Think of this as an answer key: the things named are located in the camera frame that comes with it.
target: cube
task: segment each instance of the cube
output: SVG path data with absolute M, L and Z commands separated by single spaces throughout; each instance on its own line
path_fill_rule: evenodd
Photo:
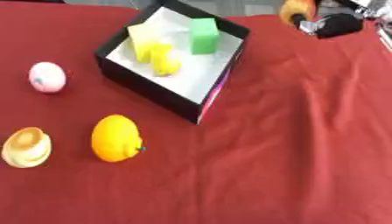
M 151 50 L 159 42 L 154 27 L 149 24 L 132 25 L 128 27 L 128 33 L 137 62 L 150 62 Z
M 190 33 L 192 54 L 216 52 L 220 34 L 214 18 L 194 18 Z

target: orange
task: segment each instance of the orange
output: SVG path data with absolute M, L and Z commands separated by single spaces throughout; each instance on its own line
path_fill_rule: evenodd
M 122 115 L 100 120 L 94 127 L 91 146 L 95 155 L 107 162 L 132 158 L 144 149 L 137 126 Z

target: yellow cube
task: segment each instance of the yellow cube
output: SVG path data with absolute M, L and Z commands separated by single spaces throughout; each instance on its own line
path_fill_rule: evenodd
M 129 26 L 128 33 L 137 61 L 139 63 L 150 62 L 151 50 L 159 43 L 154 28 L 149 24 L 137 24 Z

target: gray floor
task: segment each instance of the gray floor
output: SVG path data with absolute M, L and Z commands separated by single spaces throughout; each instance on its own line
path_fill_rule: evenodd
M 65 0 L 69 4 L 99 4 L 117 5 L 142 9 L 153 0 Z M 204 11 L 221 16 L 251 16 L 257 14 L 276 14 L 279 12 L 284 0 L 181 0 Z M 320 8 L 321 15 L 341 9 L 331 8 L 336 6 L 332 0 L 325 0 L 325 6 Z

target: green cube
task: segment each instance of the green cube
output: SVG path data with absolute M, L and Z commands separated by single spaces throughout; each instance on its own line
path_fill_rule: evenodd
M 215 53 L 219 36 L 214 18 L 194 18 L 191 24 L 192 54 Z

